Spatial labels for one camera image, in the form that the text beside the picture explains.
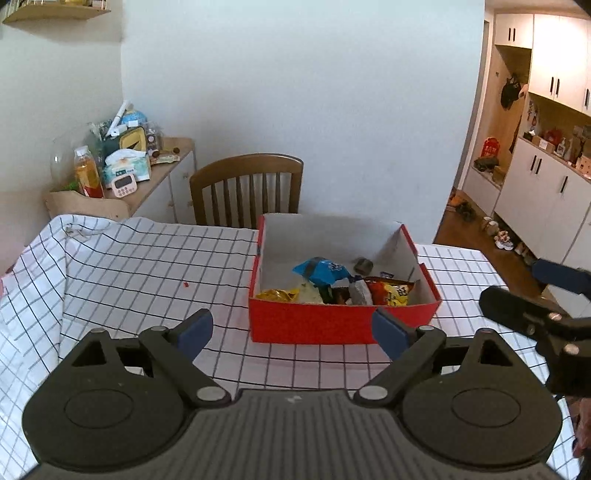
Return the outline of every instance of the cardboard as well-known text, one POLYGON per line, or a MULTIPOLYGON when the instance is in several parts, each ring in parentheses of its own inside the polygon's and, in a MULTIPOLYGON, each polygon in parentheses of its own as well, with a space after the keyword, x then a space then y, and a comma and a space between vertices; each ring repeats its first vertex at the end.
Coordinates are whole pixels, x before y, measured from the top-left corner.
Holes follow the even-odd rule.
POLYGON ((251 335, 255 342, 297 344, 375 343, 375 306, 310 305, 259 300, 258 293, 289 290, 303 280, 292 269, 313 257, 344 265, 351 274, 359 257, 381 271, 415 282, 407 307, 385 307, 410 326, 428 324, 441 303, 430 274, 401 223, 341 216, 267 213, 259 219, 258 255, 249 292, 251 335))

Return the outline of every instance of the tablecloth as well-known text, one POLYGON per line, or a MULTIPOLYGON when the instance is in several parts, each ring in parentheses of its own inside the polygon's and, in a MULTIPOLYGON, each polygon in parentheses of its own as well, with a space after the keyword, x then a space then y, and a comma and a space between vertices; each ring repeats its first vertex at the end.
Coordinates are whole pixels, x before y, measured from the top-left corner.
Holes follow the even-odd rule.
MULTIPOLYGON (((544 381, 547 367, 533 342, 480 312, 480 292, 503 285, 486 258, 468 249, 417 248, 443 298, 432 325, 465 337, 493 328, 544 381)), ((238 388, 352 392, 388 365, 378 345, 253 343, 247 305, 255 254, 256 231, 250 229, 143 218, 53 219, 5 279, 0 301, 0 474, 16 479, 35 465, 21 428, 22 409, 59 360, 98 326, 124 338, 155 325, 174 327, 209 308, 213 337, 195 364, 232 395, 238 388)), ((548 464, 570 480, 579 464, 570 451, 566 402, 559 405, 563 428, 548 464)))

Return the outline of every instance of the plastic bottle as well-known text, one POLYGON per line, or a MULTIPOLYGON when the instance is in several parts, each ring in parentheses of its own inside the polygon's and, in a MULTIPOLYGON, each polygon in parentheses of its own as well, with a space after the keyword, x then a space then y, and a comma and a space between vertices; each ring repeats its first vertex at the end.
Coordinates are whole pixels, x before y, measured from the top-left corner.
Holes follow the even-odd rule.
POLYGON ((88 146, 80 147, 74 150, 74 169, 76 170, 76 179, 80 184, 80 192, 87 197, 101 199, 104 198, 103 186, 100 183, 99 172, 96 168, 95 159, 90 154, 88 146))

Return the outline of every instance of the gray object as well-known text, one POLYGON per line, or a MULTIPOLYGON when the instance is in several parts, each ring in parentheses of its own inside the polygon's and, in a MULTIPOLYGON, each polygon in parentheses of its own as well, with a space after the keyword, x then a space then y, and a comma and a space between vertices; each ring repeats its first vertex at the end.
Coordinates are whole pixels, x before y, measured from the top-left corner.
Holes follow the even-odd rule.
POLYGON ((227 408, 197 413, 160 456, 92 475, 47 464, 27 480, 550 480, 542 463, 483 473, 430 457, 383 408, 363 408, 345 391, 245 391, 227 408))

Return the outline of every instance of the cabinet door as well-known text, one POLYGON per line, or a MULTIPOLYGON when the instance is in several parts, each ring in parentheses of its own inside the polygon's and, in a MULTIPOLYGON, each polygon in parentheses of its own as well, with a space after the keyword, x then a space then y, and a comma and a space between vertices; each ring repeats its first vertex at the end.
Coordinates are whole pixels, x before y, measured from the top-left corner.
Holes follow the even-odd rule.
MULTIPOLYGON (((587 188, 591 189, 591 184, 587 184, 587 188)), ((591 212, 587 214, 583 221, 581 230, 574 240, 564 264, 568 267, 584 268, 591 271, 591 255, 589 252, 591 252, 591 212)))
POLYGON ((540 159, 534 169, 532 181, 527 185, 531 203, 524 219, 522 228, 525 232, 521 239, 536 257, 543 257, 544 238, 548 235, 547 222, 564 180, 564 165, 540 150, 538 156, 540 159))
POLYGON ((587 85, 581 111, 591 116, 591 21, 587 22, 587 85))
POLYGON ((513 14, 497 14, 495 17, 495 45, 513 45, 513 14))
POLYGON ((534 15, 534 48, 531 53, 530 92, 554 99, 558 81, 557 62, 562 53, 558 52, 557 33, 560 17, 555 15, 534 15))
POLYGON ((177 221, 186 225, 195 225, 195 212, 189 188, 189 179, 194 173, 195 157, 193 152, 189 153, 170 173, 170 184, 173 191, 177 221))
POLYGON ((562 263, 591 205, 591 184, 568 167, 554 161, 560 171, 548 186, 548 195, 554 195, 556 201, 541 236, 539 257, 562 263))
POLYGON ((587 83, 587 21, 560 17, 560 28, 554 40, 559 43, 556 57, 558 81, 554 99, 574 110, 581 110, 587 83))
POLYGON ((519 236, 525 233, 524 226, 534 201, 530 184, 534 182, 535 168, 539 161, 539 149, 521 138, 517 139, 513 160, 496 203, 495 212, 519 236))
POLYGON ((146 217, 159 223, 176 223, 173 196, 170 192, 170 179, 166 177, 160 185, 144 200, 134 213, 134 217, 146 217))
POLYGON ((532 14, 514 14, 513 30, 511 45, 531 49, 534 43, 534 16, 532 14))

